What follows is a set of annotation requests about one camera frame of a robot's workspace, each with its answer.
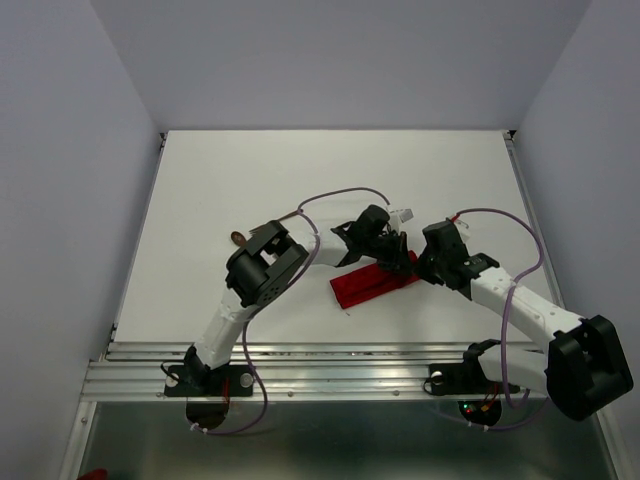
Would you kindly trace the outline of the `red cloth napkin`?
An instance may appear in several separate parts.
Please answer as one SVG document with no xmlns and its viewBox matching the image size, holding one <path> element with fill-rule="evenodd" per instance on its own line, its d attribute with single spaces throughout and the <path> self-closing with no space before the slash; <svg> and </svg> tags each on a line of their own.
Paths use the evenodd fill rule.
<svg viewBox="0 0 640 480">
<path fill-rule="evenodd" d="M 329 281 L 334 297 L 343 309 L 349 309 L 419 281 L 415 274 L 382 269 L 373 263 Z"/>
</svg>

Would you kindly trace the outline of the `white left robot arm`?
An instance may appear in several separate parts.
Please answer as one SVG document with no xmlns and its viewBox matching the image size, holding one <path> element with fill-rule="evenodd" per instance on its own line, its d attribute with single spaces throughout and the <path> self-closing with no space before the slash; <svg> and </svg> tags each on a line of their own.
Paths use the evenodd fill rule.
<svg viewBox="0 0 640 480">
<path fill-rule="evenodd" d="M 357 219 L 321 230 L 303 212 L 307 232 L 291 232 L 278 220 L 258 228 L 226 263 L 226 289 L 205 332 L 192 344 L 184 365 L 199 393 L 215 392 L 222 366 L 229 363 L 246 325 L 316 265 L 344 268 L 370 258 L 374 264 L 338 280 L 334 289 L 343 307 L 357 305 L 412 283 L 416 254 L 401 230 L 410 209 L 368 206 Z"/>
</svg>

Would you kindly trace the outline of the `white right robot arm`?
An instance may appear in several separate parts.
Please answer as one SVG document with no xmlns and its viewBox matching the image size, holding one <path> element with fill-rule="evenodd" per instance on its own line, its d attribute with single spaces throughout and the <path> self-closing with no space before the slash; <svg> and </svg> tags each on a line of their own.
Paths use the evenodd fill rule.
<svg viewBox="0 0 640 480">
<path fill-rule="evenodd" d="M 494 388 L 546 395 L 568 418 L 582 421 L 630 392 L 634 381 L 615 326 L 586 318 L 520 285 L 497 261 L 468 252 L 451 220 L 425 227 L 415 274 L 501 315 L 535 350 L 510 348 L 506 338 L 471 344 L 457 363 L 431 363 L 424 389 L 433 396 L 471 396 Z"/>
</svg>

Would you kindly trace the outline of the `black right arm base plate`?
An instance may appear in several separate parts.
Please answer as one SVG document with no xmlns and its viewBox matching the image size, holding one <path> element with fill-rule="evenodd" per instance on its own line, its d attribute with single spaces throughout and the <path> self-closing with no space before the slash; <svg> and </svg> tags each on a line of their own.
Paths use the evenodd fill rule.
<svg viewBox="0 0 640 480">
<path fill-rule="evenodd" d="M 429 364 L 423 390 L 433 396 L 504 392 L 502 382 L 489 380 L 477 362 Z"/>
</svg>

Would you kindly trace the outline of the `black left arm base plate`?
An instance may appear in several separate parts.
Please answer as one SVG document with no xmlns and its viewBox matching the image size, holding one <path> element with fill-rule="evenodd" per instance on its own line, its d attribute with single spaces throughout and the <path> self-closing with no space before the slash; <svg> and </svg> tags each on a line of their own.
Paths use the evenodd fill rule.
<svg viewBox="0 0 640 480">
<path fill-rule="evenodd" d="M 223 365 L 196 379 L 183 364 L 161 364 L 164 395 L 169 398 L 247 398 L 253 395 L 254 377 L 247 365 Z"/>
</svg>

